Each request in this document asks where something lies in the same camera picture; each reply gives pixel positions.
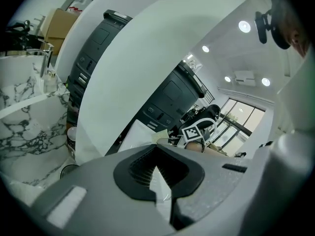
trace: faucet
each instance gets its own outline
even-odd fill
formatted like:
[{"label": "faucet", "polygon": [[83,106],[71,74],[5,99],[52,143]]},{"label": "faucet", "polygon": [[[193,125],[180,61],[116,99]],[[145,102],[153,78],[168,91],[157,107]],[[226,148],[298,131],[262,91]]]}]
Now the faucet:
[{"label": "faucet", "polygon": [[43,75],[44,75],[44,71],[45,71],[45,68],[49,67],[49,63],[50,63],[50,59],[51,59],[51,56],[53,54],[53,50],[54,50],[54,46],[50,43],[48,43],[47,41],[43,40],[43,39],[40,39],[38,38],[37,39],[38,41],[40,42],[43,42],[44,44],[47,44],[48,45],[48,50],[42,50],[42,49],[26,49],[26,51],[29,53],[29,54],[32,54],[32,53],[41,53],[44,55],[44,58],[43,58],[43,63],[41,65],[41,70],[40,70],[40,77],[42,78]]}]

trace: cardboard box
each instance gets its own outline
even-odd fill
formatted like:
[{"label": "cardboard box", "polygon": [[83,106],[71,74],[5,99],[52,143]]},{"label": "cardboard box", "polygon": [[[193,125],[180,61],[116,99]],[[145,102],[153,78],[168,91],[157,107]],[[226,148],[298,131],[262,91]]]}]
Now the cardboard box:
[{"label": "cardboard box", "polygon": [[77,18],[78,15],[61,9],[51,11],[46,17],[42,33],[45,40],[54,46],[53,55],[58,55],[65,37]]}]

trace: person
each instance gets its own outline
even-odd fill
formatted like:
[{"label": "person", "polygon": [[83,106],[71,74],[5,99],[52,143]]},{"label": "person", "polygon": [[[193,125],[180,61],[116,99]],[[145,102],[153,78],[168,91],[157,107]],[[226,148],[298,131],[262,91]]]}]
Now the person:
[{"label": "person", "polygon": [[[266,30],[270,30],[280,48],[286,50],[292,46],[304,58],[310,46],[310,39],[297,14],[287,0],[271,2],[272,7],[265,14],[256,12],[255,23],[260,42],[263,44],[267,42]],[[270,24],[267,15],[271,16]]]}]

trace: ceiling light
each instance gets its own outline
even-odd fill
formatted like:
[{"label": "ceiling light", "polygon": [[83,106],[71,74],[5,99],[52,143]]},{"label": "ceiling light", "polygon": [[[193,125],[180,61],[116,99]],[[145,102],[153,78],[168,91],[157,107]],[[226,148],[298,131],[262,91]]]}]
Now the ceiling light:
[{"label": "ceiling light", "polygon": [[202,50],[205,52],[205,53],[208,53],[209,52],[209,48],[207,46],[203,46],[202,47]]},{"label": "ceiling light", "polygon": [[246,21],[239,22],[238,27],[240,28],[242,32],[245,32],[245,33],[248,33],[251,31],[251,26]]},{"label": "ceiling light", "polygon": [[261,82],[263,83],[264,86],[268,87],[270,86],[270,80],[268,80],[267,78],[263,78],[261,80]]}]

